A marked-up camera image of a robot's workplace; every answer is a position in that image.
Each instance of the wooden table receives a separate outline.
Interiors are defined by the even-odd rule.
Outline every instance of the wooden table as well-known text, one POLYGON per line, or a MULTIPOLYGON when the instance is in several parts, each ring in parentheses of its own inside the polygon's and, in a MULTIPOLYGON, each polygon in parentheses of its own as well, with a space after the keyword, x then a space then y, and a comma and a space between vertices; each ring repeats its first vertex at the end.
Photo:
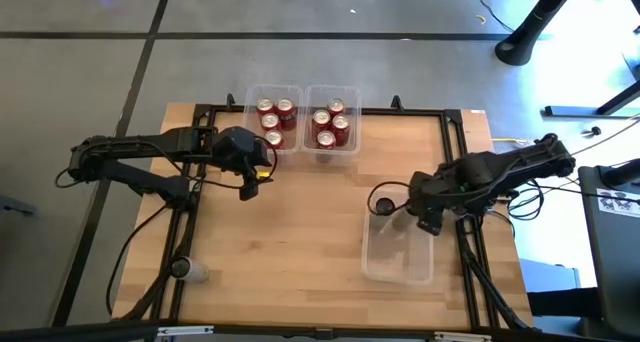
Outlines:
MULTIPOLYGON (((193 104, 170 104, 162 131, 188 126, 193 104)), ((463 111, 469 152, 492 149, 482 111, 463 111)), ((220 129, 242 124, 241 113, 218 113, 220 129)), ((362 148, 349 167, 319 167, 306 155, 283 161, 275 182, 247 202, 237 191, 203 189, 191 257, 207 265, 206 283, 187 284, 180 320, 190 323, 393 329, 468 330, 460 260, 453 223, 434 239, 434 278, 427 286, 367 279, 361 271, 365 200, 375 184, 431 173, 444 161, 436 118, 363 116, 362 148)), ((152 172, 175 175, 163 159, 152 172)), ((238 178, 210 168, 208 179, 238 178)), ((140 223, 162 205, 145 196, 140 223)), ((167 234, 165 211, 132 242, 114 308, 130 310, 155 278, 167 234)), ((487 216, 483 227, 491 274, 521 319, 531 324, 510 226, 487 216)), ((172 291, 173 281, 168 284, 172 291)), ((481 321, 486 309, 476 293, 481 321)), ((167 316, 169 292, 164 298, 167 316)))

